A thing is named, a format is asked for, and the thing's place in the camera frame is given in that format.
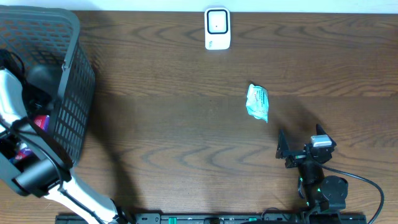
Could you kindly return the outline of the pink purple liners pack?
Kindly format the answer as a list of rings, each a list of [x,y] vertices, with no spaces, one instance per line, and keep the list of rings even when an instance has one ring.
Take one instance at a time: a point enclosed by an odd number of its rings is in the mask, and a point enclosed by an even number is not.
[[[38,115],[35,117],[34,123],[39,128],[41,128],[42,130],[47,132],[48,126],[49,126],[49,120],[50,120],[49,115]],[[23,142],[17,143],[16,149],[17,149],[17,154],[10,159],[10,161],[13,164],[16,164],[16,163],[22,161],[23,159],[33,155],[32,150],[27,146],[26,143],[23,143]]]

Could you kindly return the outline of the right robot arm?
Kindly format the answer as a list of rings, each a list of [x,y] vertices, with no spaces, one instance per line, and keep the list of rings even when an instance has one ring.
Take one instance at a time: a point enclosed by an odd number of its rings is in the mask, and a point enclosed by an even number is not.
[[[301,151],[292,151],[283,130],[280,130],[275,157],[284,159],[287,169],[298,169],[298,192],[308,207],[301,212],[300,221],[340,223],[339,212],[346,208],[348,182],[342,177],[324,174],[322,165],[332,158],[336,142],[319,124],[316,132]]]

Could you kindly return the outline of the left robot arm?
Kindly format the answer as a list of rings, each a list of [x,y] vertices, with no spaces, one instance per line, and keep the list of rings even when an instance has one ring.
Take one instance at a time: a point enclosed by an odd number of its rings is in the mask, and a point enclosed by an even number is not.
[[[1,179],[17,194],[63,204],[88,223],[134,223],[74,172],[85,138],[91,88],[55,76],[38,85],[1,65]]]

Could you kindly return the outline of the green tissue wipes pack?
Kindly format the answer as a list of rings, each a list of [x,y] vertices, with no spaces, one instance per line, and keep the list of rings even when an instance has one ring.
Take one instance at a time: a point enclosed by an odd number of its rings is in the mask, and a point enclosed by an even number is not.
[[[248,115],[268,122],[269,97],[264,87],[252,83],[249,85],[246,95],[246,109]]]

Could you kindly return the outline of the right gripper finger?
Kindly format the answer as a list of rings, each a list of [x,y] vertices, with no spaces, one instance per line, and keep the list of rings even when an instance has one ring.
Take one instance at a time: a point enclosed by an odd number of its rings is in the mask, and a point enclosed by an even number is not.
[[[289,144],[282,129],[279,130],[276,159],[285,159],[290,154]]]
[[[319,135],[326,135],[325,130],[322,128],[321,124],[316,124],[316,133]]]

